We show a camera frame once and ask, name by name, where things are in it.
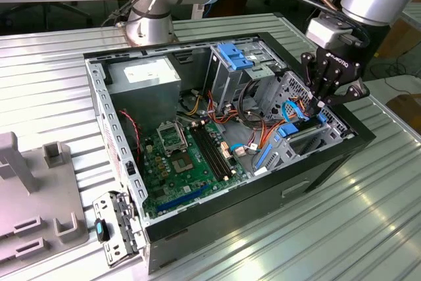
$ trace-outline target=blue tab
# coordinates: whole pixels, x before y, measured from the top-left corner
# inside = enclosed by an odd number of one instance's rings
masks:
[[[328,121],[328,118],[326,118],[326,115],[324,115],[323,113],[319,113],[317,115],[317,118],[322,124],[325,124]]]
[[[286,138],[288,135],[294,134],[298,132],[298,129],[295,127],[294,124],[284,124],[283,126],[278,128],[278,132],[281,134],[283,138]]]
[[[218,44],[218,48],[232,69],[237,70],[253,67],[254,64],[246,59],[234,44]]]
[[[97,233],[100,234],[103,232],[103,226],[101,225],[101,223],[97,223]]]
[[[259,169],[265,158],[268,156],[269,151],[272,149],[272,144],[269,144],[268,147],[264,150],[262,156],[260,157],[259,161],[256,164],[256,169]]]

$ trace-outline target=floor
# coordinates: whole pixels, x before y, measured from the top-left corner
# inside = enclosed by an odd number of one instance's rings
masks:
[[[74,3],[74,5],[80,10],[89,13],[93,20],[93,26],[98,27],[111,12],[118,8],[118,1],[84,1]],[[15,4],[0,4],[0,13],[13,6]],[[190,19],[191,7],[191,5],[174,7],[172,9],[173,19]],[[278,12],[283,14],[298,29],[305,31],[307,27],[306,19],[311,11],[311,7],[297,3],[294,0],[248,0],[244,14]],[[51,7],[48,18],[50,31],[73,30],[87,27],[84,17],[66,12],[60,8]],[[45,32],[41,6],[10,15],[6,20],[0,19],[0,35],[36,32]],[[391,66],[395,63],[395,59],[385,60],[374,58],[367,68],[363,79],[367,81],[402,74],[416,74],[421,64],[421,45],[399,58],[399,62],[404,66],[400,66],[399,68]]]

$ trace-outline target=electronic component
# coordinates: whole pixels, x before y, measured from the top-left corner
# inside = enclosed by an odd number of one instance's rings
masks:
[[[238,157],[242,157],[242,156],[246,156],[246,152],[244,149],[244,146],[240,146],[237,147],[236,149],[234,149],[234,153],[238,156]]]
[[[225,159],[230,159],[232,157],[228,151],[223,151],[222,156],[224,156]]]
[[[198,126],[204,126],[206,124],[206,121],[205,120],[200,120],[200,121],[197,121],[197,122],[192,122],[191,124],[190,124],[190,126],[192,127],[192,128],[196,128],[196,127],[198,127]]]
[[[221,144],[221,152],[222,152],[222,156],[224,156],[225,159],[230,159],[232,158],[232,155],[230,153],[230,147],[228,146],[228,144],[226,143],[226,141],[223,141]]]
[[[154,192],[152,192],[152,194],[155,198],[159,198],[159,197],[163,197],[165,195],[165,191],[164,191],[164,189],[158,189],[158,190],[155,190]]]
[[[212,169],[215,178],[218,181],[222,181],[225,176],[230,176],[231,172],[224,160],[224,157],[213,144],[212,138],[209,136],[206,129],[203,126],[199,126],[197,128],[190,129],[190,133],[206,162]]]
[[[182,197],[179,197],[175,200],[172,200],[170,202],[159,205],[157,207],[157,211],[165,211],[165,210],[171,209],[172,207],[177,207],[178,205],[180,205],[184,202],[187,202],[191,199],[195,199],[195,198],[199,197],[208,187],[209,187],[208,185],[203,186],[203,187],[199,188],[198,190],[195,190],[195,191],[190,192],[186,195],[183,195]]]
[[[173,154],[170,160],[178,174],[194,168],[193,161],[191,161],[189,154],[186,152]]]
[[[159,128],[157,128],[157,132],[167,155],[171,155],[177,149],[183,151],[187,148],[185,138],[177,124],[171,122],[161,123]]]
[[[257,144],[255,144],[255,143],[251,143],[249,147],[250,147],[250,150],[251,151],[256,151],[257,150]]]
[[[228,146],[228,144],[226,143],[226,141],[223,141],[221,143],[221,151],[226,151],[228,150],[230,147]]]

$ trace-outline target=red wire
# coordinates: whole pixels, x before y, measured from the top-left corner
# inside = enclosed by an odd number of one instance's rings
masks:
[[[124,115],[126,118],[128,118],[130,120],[130,122],[133,124],[133,128],[134,128],[134,132],[136,134],[136,145],[137,145],[137,163],[139,163],[139,159],[140,159],[140,138],[139,138],[139,132],[137,130],[137,123],[135,122],[135,120],[132,119],[132,117],[130,115],[128,115],[127,113],[125,113],[124,111],[119,110],[119,112]]]

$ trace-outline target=motherboard chip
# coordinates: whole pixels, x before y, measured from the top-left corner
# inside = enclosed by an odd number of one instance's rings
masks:
[[[191,161],[188,153],[174,154],[170,160],[178,174],[194,168],[193,161]]]
[[[164,189],[158,189],[158,190],[155,190],[154,192],[152,192],[152,194],[156,198],[163,197],[165,195],[165,191],[164,191]]]

